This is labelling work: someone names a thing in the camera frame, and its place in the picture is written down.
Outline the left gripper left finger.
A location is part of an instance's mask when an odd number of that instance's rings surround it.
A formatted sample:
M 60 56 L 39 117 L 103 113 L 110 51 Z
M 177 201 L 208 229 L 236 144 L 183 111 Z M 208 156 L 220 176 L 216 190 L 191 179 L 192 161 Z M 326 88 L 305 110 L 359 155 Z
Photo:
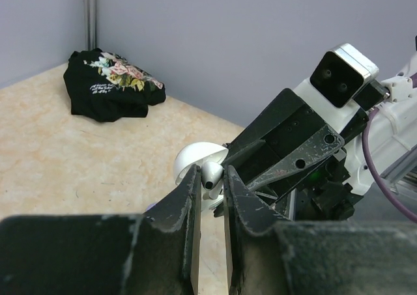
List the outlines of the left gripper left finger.
M 201 173 L 135 214 L 1 221 L 2 294 L 197 294 Z

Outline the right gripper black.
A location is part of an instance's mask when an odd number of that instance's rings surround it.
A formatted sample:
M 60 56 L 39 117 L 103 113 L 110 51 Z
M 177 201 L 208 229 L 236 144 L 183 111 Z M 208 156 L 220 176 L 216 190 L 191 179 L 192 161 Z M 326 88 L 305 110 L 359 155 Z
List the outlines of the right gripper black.
M 367 122 L 360 109 L 337 132 L 284 89 L 229 144 L 223 166 L 232 165 L 271 206 L 292 200 L 296 220 L 346 220 L 362 196 L 347 182 L 345 145 Z

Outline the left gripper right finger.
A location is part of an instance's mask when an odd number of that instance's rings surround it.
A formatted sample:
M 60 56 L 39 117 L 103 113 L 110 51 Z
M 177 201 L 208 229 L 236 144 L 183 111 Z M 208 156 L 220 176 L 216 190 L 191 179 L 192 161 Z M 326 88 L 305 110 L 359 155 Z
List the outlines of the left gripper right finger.
M 290 221 L 224 174 L 230 294 L 415 294 L 410 222 Z

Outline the purple earbud case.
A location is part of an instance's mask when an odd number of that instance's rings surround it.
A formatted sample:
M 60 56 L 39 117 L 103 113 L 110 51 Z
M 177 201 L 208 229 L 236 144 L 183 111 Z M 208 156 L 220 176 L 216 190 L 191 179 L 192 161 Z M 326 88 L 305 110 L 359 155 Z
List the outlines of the purple earbud case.
M 150 204 L 150 205 L 146 208 L 146 210 L 145 210 L 145 211 L 150 210 L 150 209 L 151 209 L 151 208 L 153 208 L 155 205 L 156 205 L 156 203 L 152 203 L 152 204 Z

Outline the white earbud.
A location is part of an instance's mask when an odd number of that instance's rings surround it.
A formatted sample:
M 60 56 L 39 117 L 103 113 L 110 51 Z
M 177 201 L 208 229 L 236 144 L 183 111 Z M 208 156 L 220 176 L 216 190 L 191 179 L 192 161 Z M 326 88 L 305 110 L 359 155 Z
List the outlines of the white earbud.
M 217 199 L 223 186 L 223 167 L 214 161 L 207 161 L 201 168 L 202 184 L 210 199 Z

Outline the white earbud case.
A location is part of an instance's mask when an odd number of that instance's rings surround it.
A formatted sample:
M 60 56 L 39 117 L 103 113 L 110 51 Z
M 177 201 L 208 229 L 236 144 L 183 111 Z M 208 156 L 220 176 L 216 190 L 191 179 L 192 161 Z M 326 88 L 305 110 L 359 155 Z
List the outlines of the white earbud case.
M 196 165 L 198 169 L 207 161 L 219 163 L 222 167 L 223 161 L 226 159 L 229 149 L 225 145 L 219 145 L 207 141 L 200 141 L 186 145 L 176 156 L 173 164 L 173 177 L 175 184 L 179 185 L 185 177 L 189 168 Z M 210 199 L 209 192 L 204 189 L 202 178 L 201 187 L 201 211 L 214 211 L 223 201 L 223 186 L 217 199 Z

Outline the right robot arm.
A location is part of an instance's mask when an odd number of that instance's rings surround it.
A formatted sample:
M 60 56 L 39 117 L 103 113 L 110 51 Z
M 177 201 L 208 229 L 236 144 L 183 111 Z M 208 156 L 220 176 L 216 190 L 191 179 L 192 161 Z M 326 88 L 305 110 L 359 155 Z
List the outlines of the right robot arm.
M 222 165 L 287 218 L 349 219 L 383 172 L 416 152 L 416 59 L 378 74 L 352 44 L 328 50 L 228 144 Z

